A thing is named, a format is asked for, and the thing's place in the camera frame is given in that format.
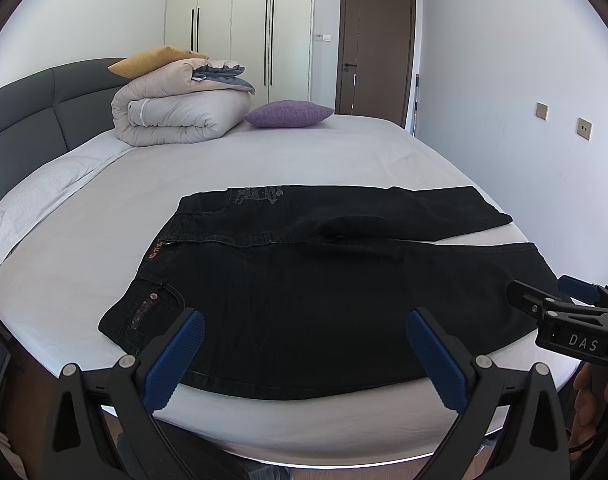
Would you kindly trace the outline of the person's right hand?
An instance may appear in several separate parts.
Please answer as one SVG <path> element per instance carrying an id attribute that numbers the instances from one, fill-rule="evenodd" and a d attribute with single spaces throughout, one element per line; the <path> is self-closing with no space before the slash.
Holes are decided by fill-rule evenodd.
<path id="1" fill-rule="evenodd" d="M 574 402 L 575 415 L 573 419 L 569 447 L 576 448 L 584 444 L 596 434 L 595 419 L 598 411 L 598 401 L 592 393 L 592 367 L 584 363 L 576 375 L 573 388 L 576 391 Z M 608 383 L 604 387 L 604 402 L 608 404 Z"/>

